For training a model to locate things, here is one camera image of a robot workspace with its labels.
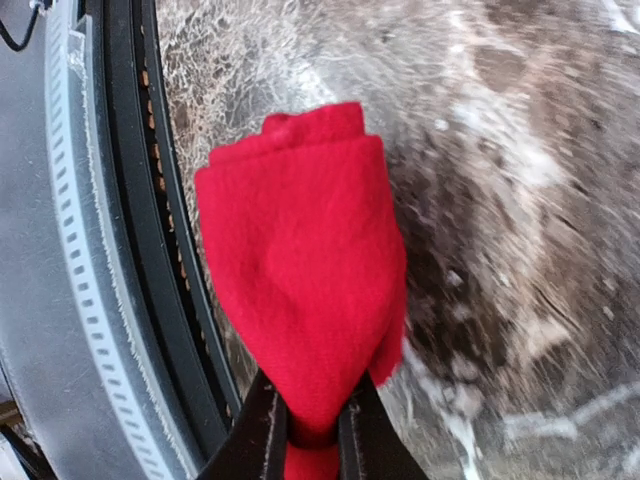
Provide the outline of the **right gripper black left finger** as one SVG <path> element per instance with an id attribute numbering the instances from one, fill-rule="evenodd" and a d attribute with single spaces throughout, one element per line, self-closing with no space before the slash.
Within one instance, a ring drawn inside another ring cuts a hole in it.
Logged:
<path id="1" fill-rule="evenodd" d="M 288 409 L 263 371 L 258 371 L 238 419 L 198 480 L 283 480 Z"/>

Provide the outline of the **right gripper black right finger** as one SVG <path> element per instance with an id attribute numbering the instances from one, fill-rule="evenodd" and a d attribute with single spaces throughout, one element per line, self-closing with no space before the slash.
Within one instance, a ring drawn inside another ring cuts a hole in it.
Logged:
<path id="1" fill-rule="evenodd" d="M 340 479 L 428 479 L 396 434 L 368 372 L 339 415 L 338 441 Z"/>

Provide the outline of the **red santa sock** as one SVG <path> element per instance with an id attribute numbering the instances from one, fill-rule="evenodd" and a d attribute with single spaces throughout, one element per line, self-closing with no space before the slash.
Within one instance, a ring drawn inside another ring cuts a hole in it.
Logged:
<path id="1" fill-rule="evenodd" d="M 215 294 L 293 424 L 284 475 L 334 479 L 339 412 L 402 356 L 406 254 L 358 103 L 274 114 L 195 175 Z"/>

